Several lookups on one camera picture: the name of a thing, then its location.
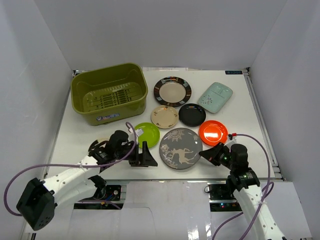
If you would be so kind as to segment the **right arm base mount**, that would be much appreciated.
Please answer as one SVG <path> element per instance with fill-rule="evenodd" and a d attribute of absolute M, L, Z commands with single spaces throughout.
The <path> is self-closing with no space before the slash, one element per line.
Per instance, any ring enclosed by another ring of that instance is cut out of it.
<path fill-rule="evenodd" d="M 204 192 L 208 194 L 211 212 L 240 212 L 242 210 L 226 184 L 208 184 Z"/>

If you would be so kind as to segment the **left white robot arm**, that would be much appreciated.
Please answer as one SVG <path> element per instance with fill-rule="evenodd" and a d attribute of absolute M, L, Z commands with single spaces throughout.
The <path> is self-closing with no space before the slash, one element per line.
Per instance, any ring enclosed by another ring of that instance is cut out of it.
<path fill-rule="evenodd" d="M 129 135 L 116 130 L 108 140 L 94 141 L 88 154 L 76 167 L 67 168 L 59 174 L 40 180 L 30 180 L 16 208 L 32 230 L 39 231 L 50 223 L 56 209 L 73 205 L 93 197 L 105 196 L 106 181 L 99 175 L 119 160 L 128 161 L 132 167 L 156 167 L 148 143 L 129 140 Z"/>

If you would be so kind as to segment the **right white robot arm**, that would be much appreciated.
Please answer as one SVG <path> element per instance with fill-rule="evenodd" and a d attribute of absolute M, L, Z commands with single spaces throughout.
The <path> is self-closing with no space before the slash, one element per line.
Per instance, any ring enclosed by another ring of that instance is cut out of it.
<path fill-rule="evenodd" d="M 249 167 L 248 150 L 235 143 L 227 147 L 223 143 L 199 152 L 199 155 L 215 166 L 230 170 L 226 180 L 226 195 L 237 200 L 248 227 L 240 237 L 242 240 L 249 232 L 257 240 L 285 240 L 284 233 L 276 224 L 269 207 L 265 203 L 269 186 L 261 187 L 256 173 Z"/>

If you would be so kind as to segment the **grey deer pattern plate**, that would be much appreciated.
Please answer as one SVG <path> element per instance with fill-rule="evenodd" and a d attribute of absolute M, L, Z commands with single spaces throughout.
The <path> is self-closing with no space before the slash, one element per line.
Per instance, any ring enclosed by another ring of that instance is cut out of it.
<path fill-rule="evenodd" d="M 193 130 L 179 127 L 164 135 L 159 144 L 162 161 L 175 170 L 185 170 L 194 166 L 203 150 L 201 138 Z"/>

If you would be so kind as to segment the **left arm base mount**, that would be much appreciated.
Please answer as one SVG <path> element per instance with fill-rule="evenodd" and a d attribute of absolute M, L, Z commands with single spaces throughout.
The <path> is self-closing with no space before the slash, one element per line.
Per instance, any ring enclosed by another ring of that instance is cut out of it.
<path fill-rule="evenodd" d="M 93 197 L 82 199 L 73 205 L 74 210 L 121 210 L 121 185 L 106 185 Z"/>

